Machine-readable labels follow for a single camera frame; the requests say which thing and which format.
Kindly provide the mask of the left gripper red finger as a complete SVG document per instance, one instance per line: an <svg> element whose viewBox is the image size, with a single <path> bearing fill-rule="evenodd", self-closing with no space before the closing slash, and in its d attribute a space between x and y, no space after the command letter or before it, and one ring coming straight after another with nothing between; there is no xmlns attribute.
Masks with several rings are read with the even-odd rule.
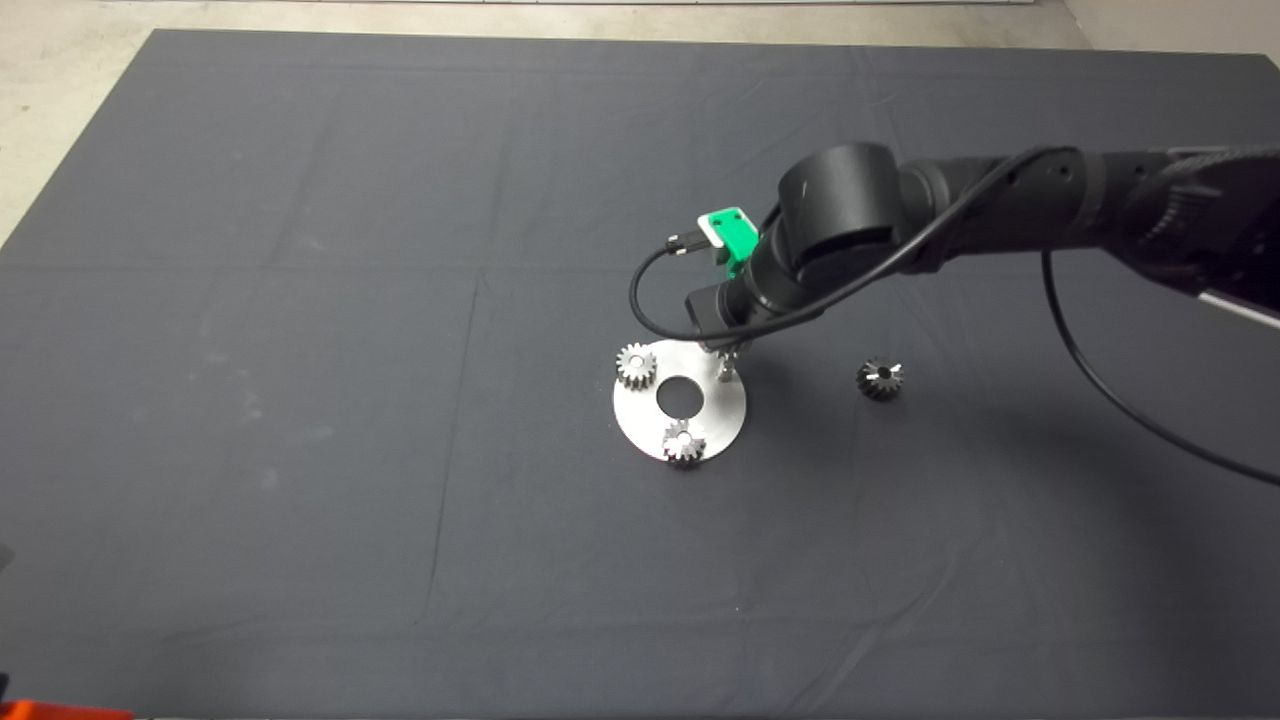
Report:
<svg viewBox="0 0 1280 720"><path fill-rule="evenodd" d="M120 708L81 705L59 705L37 700L1 702L1 720L132 720L133 714Z"/></svg>

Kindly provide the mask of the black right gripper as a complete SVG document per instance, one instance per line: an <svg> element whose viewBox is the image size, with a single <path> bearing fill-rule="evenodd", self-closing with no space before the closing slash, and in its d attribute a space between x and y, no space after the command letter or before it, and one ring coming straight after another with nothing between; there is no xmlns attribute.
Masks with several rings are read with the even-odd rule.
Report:
<svg viewBox="0 0 1280 720"><path fill-rule="evenodd" d="M822 310L801 311L817 297L786 266L760 260L745 264L732 279L692 291L685 309L703 343L732 343L758 337L756 328L773 320L817 319Z"/></svg>

